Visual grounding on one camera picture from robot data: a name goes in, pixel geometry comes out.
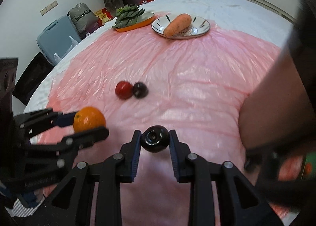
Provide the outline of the dark plum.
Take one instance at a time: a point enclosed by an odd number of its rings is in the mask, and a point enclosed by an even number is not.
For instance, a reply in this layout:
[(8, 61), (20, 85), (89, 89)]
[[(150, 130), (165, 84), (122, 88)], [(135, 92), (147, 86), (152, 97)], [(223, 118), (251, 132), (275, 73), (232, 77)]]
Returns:
[(141, 135), (140, 143), (148, 152), (161, 152), (169, 146), (169, 131), (161, 125), (151, 126)]
[(134, 97), (137, 99), (145, 98), (149, 92), (147, 86), (142, 82), (135, 83), (132, 90)]

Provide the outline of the orange mandarin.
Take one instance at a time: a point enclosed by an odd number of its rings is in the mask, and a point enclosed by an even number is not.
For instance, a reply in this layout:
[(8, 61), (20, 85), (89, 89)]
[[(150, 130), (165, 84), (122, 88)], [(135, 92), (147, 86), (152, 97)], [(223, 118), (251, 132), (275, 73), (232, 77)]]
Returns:
[(103, 113), (95, 107), (84, 107), (76, 112), (73, 121), (74, 133), (106, 127), (107, 122)]

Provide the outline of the white bed sheet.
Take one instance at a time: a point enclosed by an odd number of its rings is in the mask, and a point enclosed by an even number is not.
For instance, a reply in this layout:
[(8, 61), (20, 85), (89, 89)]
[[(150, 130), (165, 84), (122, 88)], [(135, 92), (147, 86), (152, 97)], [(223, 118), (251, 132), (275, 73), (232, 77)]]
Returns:
[[(292, 24), (280, 15), (247, 0), (154, 0), (142, 5), (142, 8), (156, 15), (183, 12), (200, 16), (214, 21), (220, 28), (242, 31), (278, 47), (285, 44), (292, 29)], [(74, 47), (42, 81), (24, 111), (46, 108), (55, 76), (66, 70), (75, 56), (94, 43), (105, 31), (110, 30), (113, 24), (113, 21), (106, 23)]]

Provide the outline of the wall switch panel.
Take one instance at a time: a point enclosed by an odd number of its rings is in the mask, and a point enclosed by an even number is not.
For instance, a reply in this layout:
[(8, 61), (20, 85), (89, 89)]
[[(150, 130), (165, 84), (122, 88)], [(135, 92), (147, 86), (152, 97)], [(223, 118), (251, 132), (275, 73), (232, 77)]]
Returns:
[(40, 13), (41, 15), (45, 15), (47, 12), (49, 12), (51, 9), (55, 8), (58, 5), (58, 2), (55, 0), (53, 1), (51, 4), (49, 4), (48, 6), (46, 6), (45, 8), (43, 8)]

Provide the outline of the grey shopping bag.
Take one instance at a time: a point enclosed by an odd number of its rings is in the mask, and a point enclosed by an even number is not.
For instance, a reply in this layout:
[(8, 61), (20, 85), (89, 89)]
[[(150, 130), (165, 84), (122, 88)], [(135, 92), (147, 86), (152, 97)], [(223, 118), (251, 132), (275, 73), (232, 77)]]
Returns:
[(85, 32), (91, 25), (98, 22), (98, 17), (85, 3), (78, 3), (70, 9), (69, 16), (79, 33)]

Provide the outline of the white striped plate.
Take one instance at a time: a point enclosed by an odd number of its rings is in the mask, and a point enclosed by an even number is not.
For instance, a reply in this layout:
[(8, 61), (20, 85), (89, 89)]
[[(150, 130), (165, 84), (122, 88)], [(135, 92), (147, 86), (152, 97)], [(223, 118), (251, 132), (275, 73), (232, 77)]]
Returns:
[(167, 39), (189, 39), (206, 34), (211, 29), (211, 24), (199, 16), (170, 14), (157, 18), (151, 28)]

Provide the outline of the dark plum on sheet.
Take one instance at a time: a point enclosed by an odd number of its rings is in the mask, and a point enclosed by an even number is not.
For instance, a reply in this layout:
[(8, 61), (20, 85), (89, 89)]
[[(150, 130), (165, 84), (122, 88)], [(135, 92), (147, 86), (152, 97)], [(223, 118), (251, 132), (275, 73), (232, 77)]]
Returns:
[(132, 90), (134, 97), (137, 99), (145, 98), (149, 92), (147, 86), (142, 82), (135, 83)]

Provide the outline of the orange plate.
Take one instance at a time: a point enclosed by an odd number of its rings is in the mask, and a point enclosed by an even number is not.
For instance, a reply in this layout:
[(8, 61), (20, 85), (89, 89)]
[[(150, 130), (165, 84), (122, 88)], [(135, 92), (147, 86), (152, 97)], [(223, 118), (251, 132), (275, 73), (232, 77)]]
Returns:
[(136, 24), (119, 28), (119, 29), (115, 29), (115, 30), (117, 32), (127, 32), (131, 30), (135, 30), (135, 29), (150, 25), (154, 20), (155, 20), (155, 14), (153, 12), (145, 12), (141, 16), (138, 17)]

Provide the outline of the pink plastic sheet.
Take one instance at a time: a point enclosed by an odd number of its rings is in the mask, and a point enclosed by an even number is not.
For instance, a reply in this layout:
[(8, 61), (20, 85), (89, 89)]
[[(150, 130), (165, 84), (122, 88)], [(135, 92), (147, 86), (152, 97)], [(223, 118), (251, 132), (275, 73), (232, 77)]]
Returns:
[[(187, 40), (167, 40), (149, 26), (125, 33), (111, 28), (55, 76), (46, 107), (66, 113), (98, 108), (110, 131), (107, 140), (80, 151), (77, 162), (102, 162), (135, 130), (162, 125), (208, 161), (243, 168), (239, 110), (281, 47), (208, 21), (208, 33)], [(144, 83), (148, 95), (118, 98), (121, 81)]]

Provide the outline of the black chair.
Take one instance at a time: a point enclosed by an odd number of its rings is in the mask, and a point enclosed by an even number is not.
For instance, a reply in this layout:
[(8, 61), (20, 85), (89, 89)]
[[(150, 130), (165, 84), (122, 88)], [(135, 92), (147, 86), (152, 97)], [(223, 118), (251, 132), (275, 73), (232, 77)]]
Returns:
[(42, 52), (37, 53), (17, 81), (13, 96), (26, 106), (31, 96), (53, 68), (54, 66)]

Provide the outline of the carrot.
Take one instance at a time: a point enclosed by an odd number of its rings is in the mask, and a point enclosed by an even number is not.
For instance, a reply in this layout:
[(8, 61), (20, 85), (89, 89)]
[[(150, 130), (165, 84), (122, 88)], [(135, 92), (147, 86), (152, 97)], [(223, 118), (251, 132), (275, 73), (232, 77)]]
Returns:
[(180, 14), (163, 31), (165, 38), (178, 34), (191, 25), (192, 18), (188, 14)]

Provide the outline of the blue suitcase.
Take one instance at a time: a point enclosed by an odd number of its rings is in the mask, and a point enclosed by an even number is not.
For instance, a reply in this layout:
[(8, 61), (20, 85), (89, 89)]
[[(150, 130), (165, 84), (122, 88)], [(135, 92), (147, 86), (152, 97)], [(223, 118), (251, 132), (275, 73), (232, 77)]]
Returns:
[(68, 16), (53, 21), (36, 39), (46, 59), (56, 66), (78, 43), (81, 38)]

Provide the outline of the green rectangular tray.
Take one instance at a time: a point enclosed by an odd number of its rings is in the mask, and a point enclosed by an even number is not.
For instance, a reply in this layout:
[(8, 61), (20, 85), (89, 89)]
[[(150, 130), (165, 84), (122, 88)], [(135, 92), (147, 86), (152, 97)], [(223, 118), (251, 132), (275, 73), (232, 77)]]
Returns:
[(302, 179), (313, 179), (316, 174), (316, 153), (308, 153), (305, 158), (304, 169), (302, 174)]

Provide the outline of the green leafy vegetables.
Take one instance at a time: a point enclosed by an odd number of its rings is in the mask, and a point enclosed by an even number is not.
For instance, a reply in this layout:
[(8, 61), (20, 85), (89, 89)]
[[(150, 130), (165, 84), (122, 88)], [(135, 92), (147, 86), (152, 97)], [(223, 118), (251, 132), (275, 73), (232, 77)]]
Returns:
[(135, 25), (138, 17), (144, 12), (145, 10), (140, 9), (138, 5), (125, 5), (124, 7), (120, 7), (116, 10), (116, 20), (112, 28), (121, 29)]

